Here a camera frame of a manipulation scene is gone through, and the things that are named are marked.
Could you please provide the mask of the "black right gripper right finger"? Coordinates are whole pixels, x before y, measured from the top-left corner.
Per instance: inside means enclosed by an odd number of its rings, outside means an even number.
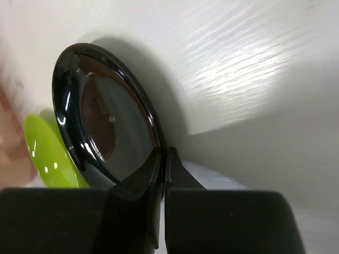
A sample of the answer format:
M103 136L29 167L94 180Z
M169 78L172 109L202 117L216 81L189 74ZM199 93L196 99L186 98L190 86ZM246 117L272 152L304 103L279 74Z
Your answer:
M168 253L304 253L295 217L277 192L208 190L170 148L165 177Z

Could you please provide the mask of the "green plastic plate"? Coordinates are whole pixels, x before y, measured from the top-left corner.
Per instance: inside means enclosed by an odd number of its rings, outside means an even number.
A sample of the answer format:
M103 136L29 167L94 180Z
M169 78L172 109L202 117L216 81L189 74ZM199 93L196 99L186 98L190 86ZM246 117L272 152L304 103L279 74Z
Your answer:
M64 145L52 109L27 115L23 132L30 158L46 187L88 187Z

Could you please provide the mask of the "black plate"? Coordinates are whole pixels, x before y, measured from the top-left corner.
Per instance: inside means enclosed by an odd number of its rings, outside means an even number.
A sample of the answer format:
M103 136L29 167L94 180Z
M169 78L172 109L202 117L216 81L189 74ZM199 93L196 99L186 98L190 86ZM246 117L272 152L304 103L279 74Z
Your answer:
M113 187L167 147L156 111L129 68L107 49L76 43L52 76L57 125L77 170L91 187Z

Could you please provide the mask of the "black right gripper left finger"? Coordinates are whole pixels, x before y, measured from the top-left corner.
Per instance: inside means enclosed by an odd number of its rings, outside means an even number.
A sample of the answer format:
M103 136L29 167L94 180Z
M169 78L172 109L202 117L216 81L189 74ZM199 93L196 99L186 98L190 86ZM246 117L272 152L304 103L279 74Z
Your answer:
M161 152L121 183L1 191L1 253L154 253Z

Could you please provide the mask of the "pink drip tray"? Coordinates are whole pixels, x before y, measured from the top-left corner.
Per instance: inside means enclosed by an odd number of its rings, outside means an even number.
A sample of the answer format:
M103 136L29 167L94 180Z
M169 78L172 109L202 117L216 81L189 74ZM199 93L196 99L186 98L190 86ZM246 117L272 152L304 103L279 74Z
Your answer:
M1 188L24 186L34 176L22 127L1 88Z

